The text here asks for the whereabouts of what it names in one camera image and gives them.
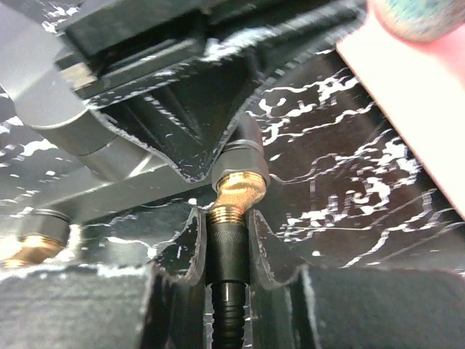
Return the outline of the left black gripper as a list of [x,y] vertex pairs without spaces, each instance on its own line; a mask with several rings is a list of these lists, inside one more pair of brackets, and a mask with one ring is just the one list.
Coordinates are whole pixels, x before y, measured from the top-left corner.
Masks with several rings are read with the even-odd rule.
[[262,67],[243,51],[331,45],[365,16],[364,1],[85,1],[58,26],[54,63],[118,133],[194,182],[223,149],[261,142],[241,108]]

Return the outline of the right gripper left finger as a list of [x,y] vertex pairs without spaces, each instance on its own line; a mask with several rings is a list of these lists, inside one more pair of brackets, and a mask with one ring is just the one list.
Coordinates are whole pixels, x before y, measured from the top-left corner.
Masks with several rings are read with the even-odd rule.
[[204,348],[206,218],[144,265],[1,272],[3,348]]

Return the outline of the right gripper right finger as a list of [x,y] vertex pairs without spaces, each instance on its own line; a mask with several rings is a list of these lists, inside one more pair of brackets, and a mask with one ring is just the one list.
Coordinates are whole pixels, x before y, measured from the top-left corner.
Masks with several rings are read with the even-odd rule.
[[462,348],[464,278],[445,270],[328,268],[247,218],[255,348]]

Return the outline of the grey faucet valve fitting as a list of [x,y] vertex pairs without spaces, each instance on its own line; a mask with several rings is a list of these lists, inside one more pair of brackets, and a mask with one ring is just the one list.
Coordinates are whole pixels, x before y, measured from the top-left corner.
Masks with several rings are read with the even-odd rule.
[[8,268],[38,265],[57,256],[74,224],[205,183],[217,192],[211,213],[214,227],[236,230],[267,190],[269,172],[260,131],[258,148],[223,149],[205,178],[188,182],[159,155],[118,133],[76,94],[54,61],[63,47],[58,26],[84,2],[72,7],[51,1],[1,3],[1,16],[7,20],[1,27],[1,88],[25,126],[81,165],[34,196],[20,229],[20,248],[4,261]]

